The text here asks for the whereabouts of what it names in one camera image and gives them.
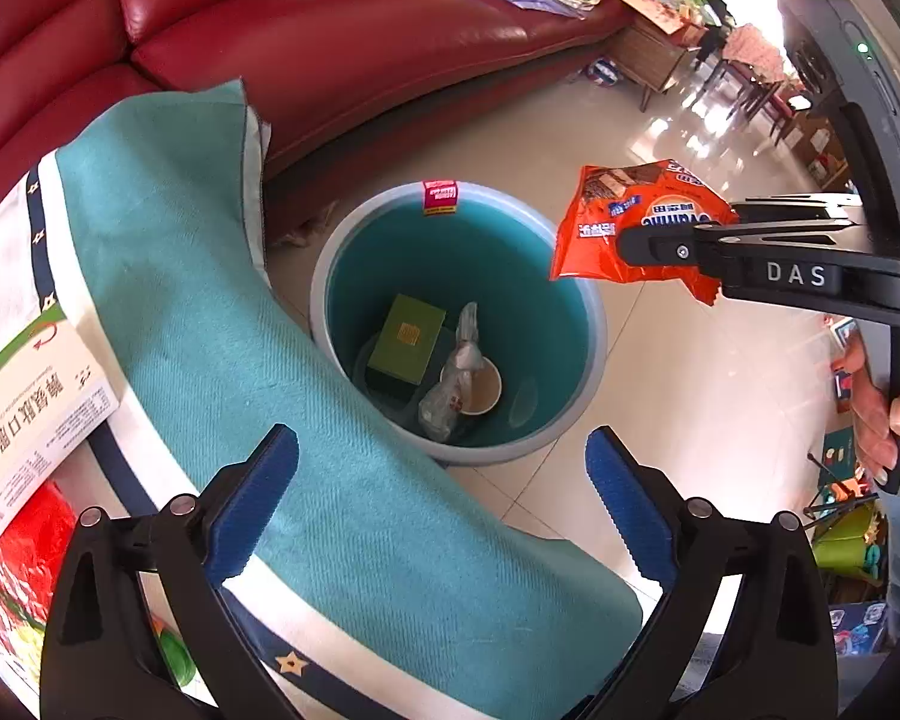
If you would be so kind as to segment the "person's right hand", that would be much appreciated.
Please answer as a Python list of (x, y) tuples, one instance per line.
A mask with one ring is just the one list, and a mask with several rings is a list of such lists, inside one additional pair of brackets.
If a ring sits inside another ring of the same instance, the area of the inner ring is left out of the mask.
[(842, 367), (852, 376), (850, 410), (857, 458), (878, 484), (886, 486), (898, 465), (900, 397), (888, 401), (871, 382), (860, 333), (848, 340)]

